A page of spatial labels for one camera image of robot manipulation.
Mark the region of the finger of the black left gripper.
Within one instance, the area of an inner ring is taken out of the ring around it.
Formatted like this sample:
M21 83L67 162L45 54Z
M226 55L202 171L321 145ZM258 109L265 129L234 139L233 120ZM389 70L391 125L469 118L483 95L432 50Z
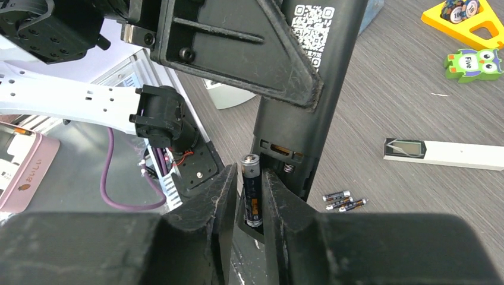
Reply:
M162 1L152 59L305 109L323 87L275 1Z

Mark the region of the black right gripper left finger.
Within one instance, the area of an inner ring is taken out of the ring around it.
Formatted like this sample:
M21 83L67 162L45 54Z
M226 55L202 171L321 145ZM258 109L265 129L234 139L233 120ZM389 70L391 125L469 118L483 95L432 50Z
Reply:
M236 187L229 165L164 215L16 215L1 228L1 283L228 284Z

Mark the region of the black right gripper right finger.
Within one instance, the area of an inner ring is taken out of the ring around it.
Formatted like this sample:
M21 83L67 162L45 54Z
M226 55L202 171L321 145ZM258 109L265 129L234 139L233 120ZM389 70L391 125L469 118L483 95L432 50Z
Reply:
M457 216L321 213L269 169L262 191L269 284L502 284Z

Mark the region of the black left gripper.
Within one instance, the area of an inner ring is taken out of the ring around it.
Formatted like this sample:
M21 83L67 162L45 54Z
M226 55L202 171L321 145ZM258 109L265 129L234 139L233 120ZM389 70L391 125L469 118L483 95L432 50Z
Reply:
M155 43L165 1L91 1L102 18L121 24L121 40L125 43Z

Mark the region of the black remote control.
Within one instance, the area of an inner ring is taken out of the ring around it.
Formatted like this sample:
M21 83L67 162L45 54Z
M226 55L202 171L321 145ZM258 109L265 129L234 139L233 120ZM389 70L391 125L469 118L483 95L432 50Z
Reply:
M253 152L263 167L306 201L319 165L367 1L283 1L281 10L323 80L313 111L262 98Z

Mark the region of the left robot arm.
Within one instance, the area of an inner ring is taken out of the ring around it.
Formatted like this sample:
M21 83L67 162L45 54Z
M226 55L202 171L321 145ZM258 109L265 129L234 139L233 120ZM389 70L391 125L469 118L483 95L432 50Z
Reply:
M366 1L2 1L1 36L45 64L107 50L107 19L121 40L167 68L261 97L243 197L266 192L266 173L306 200L338 88L328 81L334 40L360 29ZM211 140L176 87L107 87L52 77L1 61L1 113L86 122L147 140L183 201L224 171Z

